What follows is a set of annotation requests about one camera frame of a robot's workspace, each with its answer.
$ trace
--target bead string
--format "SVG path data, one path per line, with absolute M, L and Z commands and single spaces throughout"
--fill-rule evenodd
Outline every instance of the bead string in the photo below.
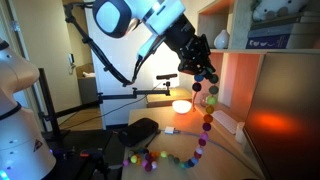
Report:
M 200 82 L 204 79 L 201 75 L 195 75 L 194 80 L 196 81 L 192 85 L 192 90 L 195 91 L 195 95 L 193 97 L 193 108 L 194 107 L 194 100 L 196 95 L 199 91 L 201 91 L 202 86 Z M 214 105 L 217 103 L 217 99 L 214 95 L 219 92 L 219 88 L 215 85 L 218 82 L 218 76 L 213 74 L 213 77 L 210 79 L 210 82 L 214 84 L 209 88 L 210 95 L 206 97 L 207 106 L 205 108 L 206 114 L 203 116 L 204 123 L 202 124 L 203 132 L 200 134 L 200 138 L 198 140 L 199 146 L 193 153 L 193 157 L 188 159 L 187 161 L 181 162 L 178 157 L 175 157 L 172 154 L 167 154 L 166 151 L 162 152 L 150 152 L 147 148 L 139 148 L 139 149 L 132 149 L 128 152 L 128 159 L 123 161 L 123 166 L 128 166 L 130 163 L 142 165 L 144 169 L 149 172 L 152 169 L 156 169 L 158 167 L 157 159 L 159 157 L 168 158 L 170 161 L 173 161 L 175 164 L 179 165 L 181 168 L 191 168 L 198 164 L 199 159 L 203 154 L 203 147 L 206 146 L 206 142 L 209 139 L 209 135 L 207 132 L 211 130 L 211 122 L 213 121 L 213 117 L 211 114 L 214 112 Z

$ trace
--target book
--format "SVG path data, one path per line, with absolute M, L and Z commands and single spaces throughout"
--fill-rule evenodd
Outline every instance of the book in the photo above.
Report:
M 319 34 L 320 23 L 291 23 L 279 26 L 252 29 L 248 32 L 250 37 L 273 36 L 281 34 Z
M 282 34 L 248 38 L 246 49 L 310 49 L 320 34 Z
M 291 23 L 320 23 L 320 12 L 305 11 L 288 16 L 276 17 L 271 20 L 253 22 L 250 29 L 261 29 Z

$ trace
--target small lamp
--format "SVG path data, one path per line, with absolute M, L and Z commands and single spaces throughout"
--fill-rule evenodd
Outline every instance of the small lamp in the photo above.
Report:
M 173 110 L 179 114 L 185 114 L 191 109 L 191 102 L 186 100 L 177 100 L 172 103 Z

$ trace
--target white vase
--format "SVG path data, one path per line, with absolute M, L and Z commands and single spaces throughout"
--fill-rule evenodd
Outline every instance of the white vase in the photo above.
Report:
M 227 30 L 223 29 L 220 34 L 214 39 L 214 46 L 217 49 L 226 49 L 228 48 L 229 43 L 229 34 Z

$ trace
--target humanoid robot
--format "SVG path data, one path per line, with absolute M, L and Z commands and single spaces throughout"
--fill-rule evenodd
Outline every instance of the humanoid robot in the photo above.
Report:
M 212 83 L 217 82 L 207 40 L 204 35 L 198 37 L 194 34 L 195 29 L 183 14 L 185 7 L 180 0 L 97 0 L 83 3 L 84 7 L 88 5 L 93 8 L 98 27 L 110 37 L 121 38 L 141 22 L 152 32 L 140 48 L 137 61 L 146 60 L 164 42 L 178 54 L 181 60 L 179 71 L 202 75 Z M 71 15 L 66 13 L 66 16 L 72 21 Z M 24 179 L 41 179 L 56 163 L 32 111 L 22 108 L 13 98 L 13 93 L 31 86 L 38 76 L 35 66 L 16 55 L 0 39 L 0 179 L 21 179 L 21 176 Z

